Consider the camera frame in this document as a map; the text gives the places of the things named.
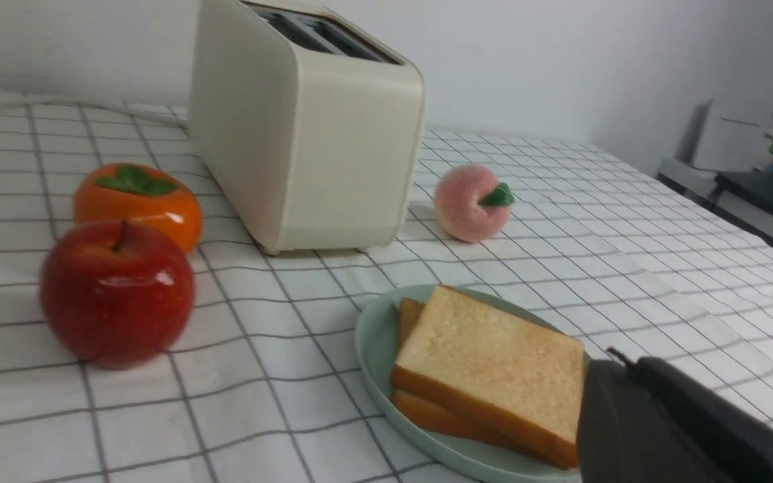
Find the white checkered tablecloth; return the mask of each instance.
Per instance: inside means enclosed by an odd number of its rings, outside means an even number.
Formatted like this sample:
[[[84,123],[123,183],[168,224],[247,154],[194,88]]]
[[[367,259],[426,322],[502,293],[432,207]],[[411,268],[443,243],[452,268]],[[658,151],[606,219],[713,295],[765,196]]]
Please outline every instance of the white checkered tablecloth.
[[[378,413],[353,348],[362,307],[424,282],[495,293],[595,357],[614,345],[668,358],[773,427],[773,249],[761,239],[586,144],[430,131],[419,159],[389,248],[265,258],[185,131],[89,107],[0,112],[0,483],[461,481]],[[187,332],[165,357],[110,372],[55,342],[36,293],[72,226],[71,193],[121,161],[188,184],[205,231]],[[449,239],[431,208],[439,176],[466,162],[519,199],[478,245]]]

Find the persimmon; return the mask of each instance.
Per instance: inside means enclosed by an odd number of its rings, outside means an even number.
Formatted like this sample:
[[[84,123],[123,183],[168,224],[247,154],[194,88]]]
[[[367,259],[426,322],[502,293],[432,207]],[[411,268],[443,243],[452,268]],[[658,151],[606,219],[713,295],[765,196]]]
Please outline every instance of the persimmon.
[[[106,220],[150,224],[189,254],[202,234],[202,208],[183,183],[157,169],[108,164],[86,176],[73,195],[77,225]]]

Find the toaster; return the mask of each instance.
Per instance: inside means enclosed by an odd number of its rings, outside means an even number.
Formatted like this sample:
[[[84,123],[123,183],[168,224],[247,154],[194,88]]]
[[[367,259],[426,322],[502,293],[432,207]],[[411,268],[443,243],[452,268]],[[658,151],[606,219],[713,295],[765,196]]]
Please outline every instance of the toaster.
[[[331,10],[201,2],[190,136],[271,256],[389,245],[425,111],[418,68]]]

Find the toast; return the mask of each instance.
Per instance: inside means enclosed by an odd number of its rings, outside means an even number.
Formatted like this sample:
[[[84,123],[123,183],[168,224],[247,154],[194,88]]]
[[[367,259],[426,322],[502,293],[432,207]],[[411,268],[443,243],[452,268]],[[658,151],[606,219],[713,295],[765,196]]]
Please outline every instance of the toast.
[[[583,343],[435,287],[396,357],[393,388],[578,467]]]
[[[402,299],[399,307],[399,349],[405,344],[417,319],[425,305],[412,299]],[[502,434],[492,431],[484,426],[471,423],[451,412],[433,404],[423,398],[407,394],[404,391],[393,391],[393,404],[405,418],[423,428],[423,430],[435,431],[448,436],[473,439],[491,446],[506,447],[516,451],[523,450],[519,444],[513,442]]]

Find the plate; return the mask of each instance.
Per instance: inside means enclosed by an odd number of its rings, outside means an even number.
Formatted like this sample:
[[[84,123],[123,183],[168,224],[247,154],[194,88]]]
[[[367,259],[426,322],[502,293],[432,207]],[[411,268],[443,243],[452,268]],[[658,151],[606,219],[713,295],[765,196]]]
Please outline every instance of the plate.
[[[382,294],[363,310],[357,321],[354,334],[356,357],[362,368],[365,385],[375,404],[386,415],[386,419],[421,452],[452,470],[477,480],[487,483],[579,482],[578,470],[559,470],[502,447],[423,430],[393,406],[390,400],[393,387],[390,386],[389,376],[393,372],[398,349],[401,299],[415,299],[425,303],[429,300],[434,287],[435,285],[432,284],[410,285]],[[498,299],[491,294],[468,290],[468,288],[458,288],[458,290],[504,312],[527,319],[531,321],[530,323],[534,322],[560,332],[539,317],[506,300]]]

